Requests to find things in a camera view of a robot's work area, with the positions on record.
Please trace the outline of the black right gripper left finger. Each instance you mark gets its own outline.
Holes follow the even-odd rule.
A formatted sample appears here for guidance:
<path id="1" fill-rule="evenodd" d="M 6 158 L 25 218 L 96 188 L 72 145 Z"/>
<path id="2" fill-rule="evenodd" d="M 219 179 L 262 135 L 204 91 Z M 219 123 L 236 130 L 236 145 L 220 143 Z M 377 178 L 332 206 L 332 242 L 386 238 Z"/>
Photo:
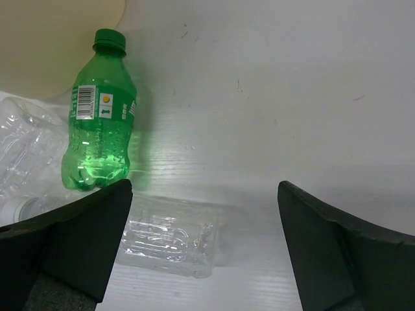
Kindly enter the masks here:
<path id="1" fill-rule="evenodd" d="M 95 310 L 132 196 L 122 179 L 39 216 L 1 220 L 1 309 Z"/>

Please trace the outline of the green plastic soda bottle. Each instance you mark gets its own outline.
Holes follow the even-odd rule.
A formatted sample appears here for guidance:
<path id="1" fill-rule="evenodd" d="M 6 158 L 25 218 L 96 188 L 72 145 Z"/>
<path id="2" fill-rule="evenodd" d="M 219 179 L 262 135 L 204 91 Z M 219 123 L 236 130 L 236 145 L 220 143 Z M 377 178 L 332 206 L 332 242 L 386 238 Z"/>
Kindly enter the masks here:
<path id="1" fill-rule="evenodd" d="M 93 58 L 71 92 L 68 147 L 61 177 L 67 189 L 90 191 L 125 179 L 137 89 L 124 65 L 126 38 L 113 29 L 95 33 Z"/>

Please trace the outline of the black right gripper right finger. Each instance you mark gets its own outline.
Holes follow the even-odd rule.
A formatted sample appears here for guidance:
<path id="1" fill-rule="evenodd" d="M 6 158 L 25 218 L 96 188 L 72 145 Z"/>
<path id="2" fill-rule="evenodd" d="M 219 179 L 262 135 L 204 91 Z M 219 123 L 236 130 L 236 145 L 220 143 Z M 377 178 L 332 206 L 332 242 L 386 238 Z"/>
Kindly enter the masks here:
<path id="1" fill-rule="evenodd" d="M 288 181 L 278 207 L 303 310 L 413 310 L 414 237 L 358 218 Z"/>

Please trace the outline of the clear crushed plastic bottle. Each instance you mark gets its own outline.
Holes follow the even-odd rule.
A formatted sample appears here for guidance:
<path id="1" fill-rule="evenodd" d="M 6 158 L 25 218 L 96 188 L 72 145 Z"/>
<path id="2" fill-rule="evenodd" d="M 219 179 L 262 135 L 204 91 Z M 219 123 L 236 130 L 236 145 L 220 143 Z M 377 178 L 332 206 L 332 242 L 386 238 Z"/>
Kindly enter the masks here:
<path id="1" fill-rule="evenodd" d="M 219 225 L 210 207 L 160 197 L 135 195 L 116 262 L 193 277 L 211 275 Z"/>

